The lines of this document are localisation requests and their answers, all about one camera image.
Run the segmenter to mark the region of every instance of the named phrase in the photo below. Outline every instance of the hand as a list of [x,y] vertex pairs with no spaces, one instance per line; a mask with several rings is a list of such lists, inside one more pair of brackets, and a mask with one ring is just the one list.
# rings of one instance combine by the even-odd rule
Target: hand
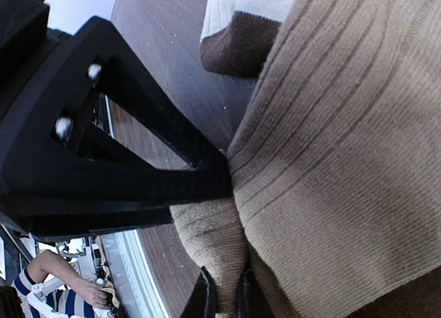
[[79,278],[73,285],[70,285],[72,290],[81,296],[84,301],[89,303],[91,306],[94,306],[99,309],[108,309],[106,306],[107,296],[105,292],[101,290],[101,286],[94,283],[89,282],[83,278]]

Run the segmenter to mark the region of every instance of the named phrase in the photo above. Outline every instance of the striped shirt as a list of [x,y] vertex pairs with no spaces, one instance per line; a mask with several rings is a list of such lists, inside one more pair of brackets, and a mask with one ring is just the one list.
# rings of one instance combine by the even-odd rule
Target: striped shirt
[[[26,296],[30,293],[35,282],[30,278],[28,271],[24,269],[12,283],[21,300],[21,308],[25,318],[43,318],[40,313],[32,308]],[[69,317],[78,315],[85,318],[96,318],[91,305],[86,303],[73,290],[56,290],[47,296],[47,305],[59,313],[65,313]]]

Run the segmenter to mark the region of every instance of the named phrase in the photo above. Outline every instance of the brown knit fabric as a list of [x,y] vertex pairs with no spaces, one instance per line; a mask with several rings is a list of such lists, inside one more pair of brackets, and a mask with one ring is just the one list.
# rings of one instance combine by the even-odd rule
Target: brown knit fabric
[[104,246],[103,246],[103,240],[101,239],[101,236],[96,237],[95,239],[96,243],[98,244],[99,253],[101,256],[101,263],[103,264],[103,270],[105,274],[105,284],[103,285],[102,289],[109,294],[112,294],[112,304],[115,308],[119,308],[121,306],[121,303],[116,296],[116,290],[115,285],[113,284],[113,278],[110,274],[109,266],[107,265],[107,257],[104,254]]
[[440,18],[440,0],[296,0],[280,29],[228,156],[247,239],[302,317],[441,264]]
[[277,21],[235,12],[224,30],[202,40],[202,66],[219,74],[258,76],[279,26]]
[[216,282],[217,318],[235,317],[236,289],[247,261],[247,243],[234,201],[171,207],[189,256]]

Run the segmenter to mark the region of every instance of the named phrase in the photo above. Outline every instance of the screw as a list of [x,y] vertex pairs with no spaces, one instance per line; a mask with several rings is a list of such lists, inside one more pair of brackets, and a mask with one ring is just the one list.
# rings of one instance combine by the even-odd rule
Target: screw
[[60,117],[55,124],[55,134],[61,141],[67,141],[69,139],[70,132],[72,131],[74,121],[68,117]]
[[88,70],[89,78],[96,82],[99,78],[99,75],[101,74],[102,69],[103,68],[101,67],[101,65],[97,63],[91,64]]

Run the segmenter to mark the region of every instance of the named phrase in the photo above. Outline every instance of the black plastic bracket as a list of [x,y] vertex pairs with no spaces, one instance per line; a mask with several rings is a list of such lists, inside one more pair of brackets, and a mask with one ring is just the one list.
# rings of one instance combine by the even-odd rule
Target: black plastic bracket
[[216,285],[212,276],[205,267],[202,267],[181,318],[215,318],[215,316]]
[[45,41],[48,18],[39,0],[0,0],[0,86]]
[[[38,67],[30,67],[35,60]],[[101,70],[93,79],[92,64]],[[0,105],[5,92],[0,216],[13,229],[48,241],[154,226],[172,222],[169,205],[232,194],[225,156],[175,108],[109,21],[94,17],[69,39],[46,38],[0,85]],[[90,114],[102,93],[191,169],[155,169],[93,128]],[[73,124],[63,142],[54,130],[60,117]]]

